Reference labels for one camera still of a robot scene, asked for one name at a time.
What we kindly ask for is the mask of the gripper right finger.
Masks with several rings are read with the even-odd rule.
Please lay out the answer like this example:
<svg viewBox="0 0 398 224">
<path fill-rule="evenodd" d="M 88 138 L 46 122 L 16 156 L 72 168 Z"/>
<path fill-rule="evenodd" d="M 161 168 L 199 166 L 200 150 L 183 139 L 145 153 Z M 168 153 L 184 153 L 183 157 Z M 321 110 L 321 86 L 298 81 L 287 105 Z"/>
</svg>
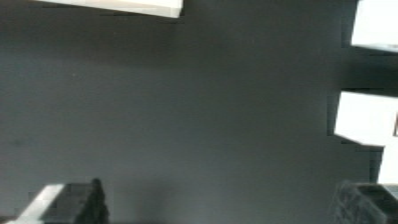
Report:
<svg viewBox="0 0 398 224">
<path fill-rule="evenodd" d="M 332 224 L 398 224 L 398 184 L 339 184 Z"/>
</svg>

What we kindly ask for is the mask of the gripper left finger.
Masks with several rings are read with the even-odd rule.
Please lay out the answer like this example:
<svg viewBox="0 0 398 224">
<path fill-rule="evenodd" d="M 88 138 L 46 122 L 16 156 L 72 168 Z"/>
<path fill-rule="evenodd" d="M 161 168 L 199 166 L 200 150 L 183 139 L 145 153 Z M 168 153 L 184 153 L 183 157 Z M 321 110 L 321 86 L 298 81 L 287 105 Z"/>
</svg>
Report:
<svg viewBox="0 0 398 224">
<path fill-rule="evenodd" d="M 110 224 L 99 179 L 47 184 L 14 224 Z"/>
</svg>

